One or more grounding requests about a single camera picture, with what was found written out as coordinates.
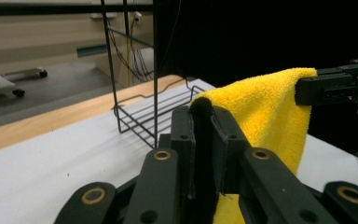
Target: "yellow towel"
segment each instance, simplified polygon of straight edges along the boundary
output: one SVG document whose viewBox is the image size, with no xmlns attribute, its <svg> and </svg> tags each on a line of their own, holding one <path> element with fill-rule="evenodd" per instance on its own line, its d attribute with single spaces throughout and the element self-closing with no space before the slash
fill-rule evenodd
<svg viewBox="0 0 358 224">
<path fill-rule="evenodd" d="M 286 69 L 205 91 L 197 98 L 208 98 L 212 105 L 229 110 L 253 147 L 274 151 L 295 174 L 311 109 L 296 105 L 295 85 L 300 78 L 316 76 L 313 68 Z M 244 223 L 238 199 L 238 195 L 220 195 L 213 223 Z"/>
</svg>

